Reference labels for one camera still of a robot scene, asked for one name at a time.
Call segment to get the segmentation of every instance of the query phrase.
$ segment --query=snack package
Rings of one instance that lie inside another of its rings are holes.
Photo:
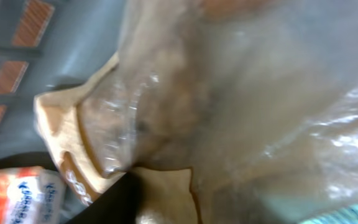
[[[0,170],[0,224],[59,222],[65,186],[41,167]]]
[[[136,166],[190,168],[183,203],[203,223],[298,223],[358,204],[355,1],[128,1],[119,57],[75,100],[35,99],[58,164],[75,127],[89,189]]]

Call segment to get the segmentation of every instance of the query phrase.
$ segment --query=package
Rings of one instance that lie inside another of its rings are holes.
[[[136,166],[190,168],[183,203],[203,223],[298,223],[357,204],[358,3],[248,3],[128,1],[119,66],[69,107],[36,99],[44,139],[62,142],[69,124],[52,115],[71,113],[94,189]]]
[[[78,122],[77,104],[118,63],[117,55],[97,71],[84,85],[69,90],[44,93],[35,97],[37,129],[66,183],[84,205],[92,204],[124,174],[100,175],[101,166],[94,160]]]
[[[65,186],[41,167],[0,170],[0,223],[58,223]]]

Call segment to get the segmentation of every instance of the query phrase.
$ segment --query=transparent plastic bag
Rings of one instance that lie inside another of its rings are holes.
[[[358,202],[357,2],[211,17],[194,1],[129,1],[126,15],[118,69],[80,105],[106,173],[191,167],[203,223]]]

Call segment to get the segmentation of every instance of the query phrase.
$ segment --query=plastic bag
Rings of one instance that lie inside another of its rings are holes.
[[[0,170],[0,223],[58,223],[65,186],[41,167]]]
[[[358,202],[358,3],[211,18],[194,1],[129,1],[126,15],[119,67],[79,106],[103,175],[191,167],[203,223]]]

